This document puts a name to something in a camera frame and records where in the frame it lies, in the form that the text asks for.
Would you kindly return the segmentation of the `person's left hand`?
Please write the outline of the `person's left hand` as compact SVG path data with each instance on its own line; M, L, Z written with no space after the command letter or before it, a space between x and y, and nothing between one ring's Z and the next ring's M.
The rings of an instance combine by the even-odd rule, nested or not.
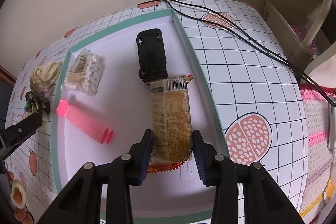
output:
M5 172L10 186L10 200L14 205L14 217L22 224L33 224L34 219L26 206L26 191L20 180L10 171Z

